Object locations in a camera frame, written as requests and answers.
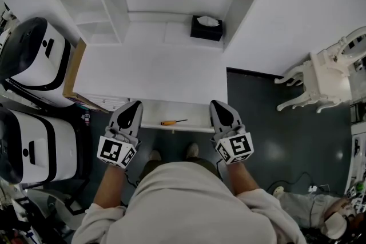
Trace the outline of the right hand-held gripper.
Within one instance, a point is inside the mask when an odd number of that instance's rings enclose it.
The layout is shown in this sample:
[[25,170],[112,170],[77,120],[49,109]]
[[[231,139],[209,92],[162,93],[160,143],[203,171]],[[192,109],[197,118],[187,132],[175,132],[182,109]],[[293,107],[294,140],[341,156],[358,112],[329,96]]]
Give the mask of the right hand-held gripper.
[[254,153],[252,137],[238,111],[226,103],[212,100],[209,113],[215,131],[211,142],[225,164],[248,159]]

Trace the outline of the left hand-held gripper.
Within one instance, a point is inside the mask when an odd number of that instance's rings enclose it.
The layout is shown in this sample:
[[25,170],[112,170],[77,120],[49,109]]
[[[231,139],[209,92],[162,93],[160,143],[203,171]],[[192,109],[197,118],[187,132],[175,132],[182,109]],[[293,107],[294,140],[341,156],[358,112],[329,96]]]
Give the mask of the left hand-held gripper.
[[141,121],[141,101],[128,102],[114,111],[105,134],[100,136],[97,158],[109,165],[126,169],[137,154]]

